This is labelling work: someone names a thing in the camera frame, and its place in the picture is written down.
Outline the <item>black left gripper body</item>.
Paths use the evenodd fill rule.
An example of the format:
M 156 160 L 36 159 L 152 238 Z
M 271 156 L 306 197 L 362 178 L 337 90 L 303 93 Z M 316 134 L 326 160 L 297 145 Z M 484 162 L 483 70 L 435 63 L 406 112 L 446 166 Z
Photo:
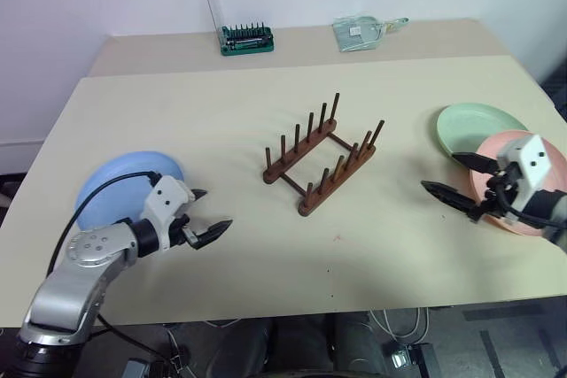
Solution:
M 199 249 L 198 237 L 188 228 L 190 217 L 183 214 L 169 225 L 169 245 L 171 248 L 188 244 L 194 250 Z

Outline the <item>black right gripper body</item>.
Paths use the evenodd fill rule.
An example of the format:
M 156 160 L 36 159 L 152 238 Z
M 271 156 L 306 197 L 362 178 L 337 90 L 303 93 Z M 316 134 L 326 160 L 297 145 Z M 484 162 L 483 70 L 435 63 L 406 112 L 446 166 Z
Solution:
M 488 177 L 485 182 L 484 197 L 472 208 L 470 218 L 479 221 L 485 215 L 496 219 L 519 220 L 512 203 L 518 195 L 518 181 L 522 172 L 518 164 L 510 164 L 494 174 L 470 172 L 472 177 Z

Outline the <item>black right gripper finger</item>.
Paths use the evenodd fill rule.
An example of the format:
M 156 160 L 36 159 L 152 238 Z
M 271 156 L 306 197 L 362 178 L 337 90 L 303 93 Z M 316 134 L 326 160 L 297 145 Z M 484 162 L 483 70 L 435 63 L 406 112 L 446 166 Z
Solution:
M 498 162 L 475 152 L 454 152 L 452 158 L 470 170 L 481 174 L 497 174 L 500 171 Z
M 446 184 L 435 181 L 421 181 L 423 188 L 443 204 L 449 205 L 460 212 L 464 212 L 471 220 L 478 220 L 477 204 L 469 197 L 459 193 Z

